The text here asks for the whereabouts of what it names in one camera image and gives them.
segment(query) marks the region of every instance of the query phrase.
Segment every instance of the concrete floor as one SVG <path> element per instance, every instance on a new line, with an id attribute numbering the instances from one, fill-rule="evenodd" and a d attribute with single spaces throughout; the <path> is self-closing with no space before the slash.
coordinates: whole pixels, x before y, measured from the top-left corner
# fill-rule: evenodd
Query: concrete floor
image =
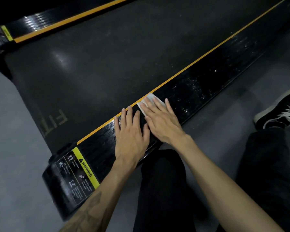
<path id="1" fill-rule="evenodd" d="M 252 117 L 290 89 L 290 31 L 184 125 L 199 147 L 234 178 Z M 0 74 L 0 232 L 55 232 L 63 222 L 41 174 L 51 153 L 15 86 Z M 187 180 L 205 203 L 190 171 Z M 107 231 L 132 231 L 140 169 L 128 180 Z M 210 215 L 197 231 L 215 231 Z"/>

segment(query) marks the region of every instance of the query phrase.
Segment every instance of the tattoo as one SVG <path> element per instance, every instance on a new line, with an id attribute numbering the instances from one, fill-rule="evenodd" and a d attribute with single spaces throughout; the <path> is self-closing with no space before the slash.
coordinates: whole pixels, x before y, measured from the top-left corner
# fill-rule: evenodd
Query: tattoo
<path id="1" fill-rule="evenodd" d="M 96 205 L 100 203 L 102 192 L 100 191 L 97 195 L 93 196 L 89 200 L 87 207 L 80 211 L 78 210 L 74 216 L 78 217 L 74 222 L 68 222 L 59 232 L 86 232 L 81 227 L 83 222 L 91 225 L 92 232 L 101 231 L 102 219 L 95 218 L 89 214 L 89 211 Z"/>

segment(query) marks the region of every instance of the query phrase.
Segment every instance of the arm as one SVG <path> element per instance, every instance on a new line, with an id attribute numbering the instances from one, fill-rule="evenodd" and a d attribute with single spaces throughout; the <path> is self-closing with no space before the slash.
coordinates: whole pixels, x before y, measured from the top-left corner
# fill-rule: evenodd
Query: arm
<path id="1" fill-rule="evenodd" d="M 157 101 L 141 105 L 151 132 L 172 145 L 192 171 L 213 214 L 227 232 L 283 230 L 227 174 L 215 165 L 182 130 L 169 101 L 166 109 Z"/>
<path id="2" fill-rule="evenodd" d="M 86 200 L 60 232 L 102 232 L 105 231 L 122 188 L 138 161 L 144 156 L 149 144 L 150 131 L 144 126 L 142 136 L 140 113 L 137 111 L 132 121 L 132 107 L 121 111 L 121 129 L 115 117 L 116 160 L 111 171 L 98 189 Z"/>

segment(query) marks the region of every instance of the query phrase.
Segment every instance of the yellow stripe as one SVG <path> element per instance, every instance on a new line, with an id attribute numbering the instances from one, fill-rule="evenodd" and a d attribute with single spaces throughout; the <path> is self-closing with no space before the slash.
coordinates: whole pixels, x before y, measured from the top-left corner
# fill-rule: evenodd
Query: yellow stripe
<path id="1" fill-rule="evenodd" d="M 228 37 L 227 39 L 225 39 L 223 42 L 221 42 L 219 45 L 215 46 L 213 49 L 211 49 L 210 51 L 208 51 L 207 53 L 205 53 L 204 55 L 202 55 L 200 58 L 198 58 L 196 61 L 190 63 L 188 66 L 186 66 L 183 70 L 179 71 L 178 73 L 176 73 L 174 76 L 172 76 L 171 78 L 167 79 L 166 81 L 164 81 L 161 85 L 157 86 L 156 88 L 154 88 L 152 91 L 150 91 L 149 93 L 153 93 L 155 92 L 157 89 L 159 89 L 161 86 L 165 85 L 166 83 L 168 83 L 170 80 L 172 80 L 173 78 L 177 77 L 179 74 L 181 74 L 183 71 L 185 71 L 186 69 L 188 69 L 189 67 L 191 67 L 192 65 L 194 65 L 196 62 L 198 62 L 199 60 L 201 60 L 202 58 L 204 58 L 206 55 L 208 55 L 210 52 L 216 50 L 219 46 L 221 46 L 223 43 L 227 42 L 228 40 L 230 40 L 232 37 L 234 37 L 235 35 L 237 35 L 238 33 L 240 33 L 241 31 L 243 31 L 245 28 L 247 28 L 248 26 L 250 26 L 251 24 L 253 24 L 254 22 L 256 22 L 258 19 L 260 19 L 263 15 L 266 15 L 268 12 L 270 12 L 271 10 L 273 10 L 275 7 L 277 7 L 279 4 L 281 4 L 282 2 L 284 2 L 285 0 L 280 1 L 279 3 L 277 3 L 275 6 L 271 7 L 270 9 L 268 9 L 266 12 L 264 12 L 262 15 L 260 15 L 258 18 L 254 19 L 253 21 L 251 21 L 250 23 L 248 23 L 246 26 L 242 27 L 240 30 L 238 30 L 236 33 L 234 33 L 233 35 L 231 35 L 230 37 Z M 141 97 L 139 100 L 137 100 L 136 102 L 134 102 L 131 106 L 133 107 L 134 105 L 136 105 L 138 102 L 142 101 L 142 99 L 144 97 L 147 96 L 147 94 L 143 97 Z M 82 141 L 86 140 L 87 138 L 89 138 L 91 135 L 93 135 L 95 132 L 97 132 L 98 130 L 100 130 L 101 128 L 103 128 L 104 126 L 106 126 L 107 124 L 109 124 L 110 122 L 112 122 L 114 120 L 114 118 L 106 121 L 104 124 L 102 124 L 101 126 L 99 126 L 98 128 L 96 128 L 95 130 L 93 130 L 91 133 L 89 133 L 88 135 L 86 135 L 85 137 L 83 137 L 81 140 L 79 140 L 77 142 L 77 144 L 80 144 Z"/>
<path id="2" fill-rule="evenodd" d="M 116 5 L 118 3 L 121 3 L 123 1 L 126 1 L 126 0 L 115 0 L 115 1 L 111 1 L 111 2 L 106 3 L 104 5 L 101 5 L 101 6 L 98 6 L 96 8 L 93 8 L 91 10 L 85 11 L 85 12 L 83 12 L 81 14 L 78 14 L 78 15 L 72 16 L 70 18 L 67 18 L 65 20 L 59 21 L 57 23 L 54 23 L 54 24 L 52 24 L 50 26 L 47 26 L 45 28 L 42 28 L 42 29 L 40 29 L 38 31 L 34 31 L 34 32 L 28 33 L 26 35 L 20 36 L 18 38 L 15 38 L 14 40 L 15 40 L 16 43 L 22 42 L 24 40 L 27 40 L 27 39 L 32 38 L 32 37 L 35 37 L 37 35 L 40 35 L 40 34 L 42 34 L 44 32 L 50 31 L 50 30 L 52 30 L 54 28 L 57 28 L 57 27 L 60 27 L 62 25 L 65 25 L 67 23 L 71 23 L 71 22 L 73 22 L 73 21 L 75 21 L 77 19 L 83 18 L 83 17 L 85 17 L 87 15 L 91 15 L 91 14 L 93 14 L 95 12 L 101 11 L 103 9 L 106 9 L 108 7 L 111 7 L 113 5 Z"/>
<path id="3" fill-rule="evenodd" d="M 4 31 L 4 34 L 6 35 L 6 38 L 9 40 L 9 41 L 12 41 L 13 38 L 11 36 L 11 34 L 9 33 L 8 29 L 6 28 L 6 26 L 2 25 L 0 26 L 1 29 Z"/>
<path id="4" fill-rule="evenodd" d="M 75 154 L 75 156 L 77 157 L 80 165 L 84 169 L 84 171 L 85 171 L 86 175 L 88 176 L 90 182 L 92 183 L 93 187 L 95 189 L 97 189 L 100 184 L 99 184 L 98 180 L 96 179 L 95 175 L 93 174 L 93 171 L 90 169 L 89 165 L 87 164 L 86 160 L 84 159 L 83 155 L 81 154 L 81 152 L 79 151 L 79 149 L 77 147 L 75 147 L 72 151 Z"/>

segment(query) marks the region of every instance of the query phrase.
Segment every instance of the sneaker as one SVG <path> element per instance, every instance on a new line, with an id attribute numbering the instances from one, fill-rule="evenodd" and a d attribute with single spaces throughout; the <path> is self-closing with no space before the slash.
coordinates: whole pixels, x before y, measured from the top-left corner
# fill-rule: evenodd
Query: sneaker
<path id="1" fill-rule="evenodd" d="M 280 96 L 273 105 L 254 117 L 257 130 L 290 126 L 290 90 Z"/>

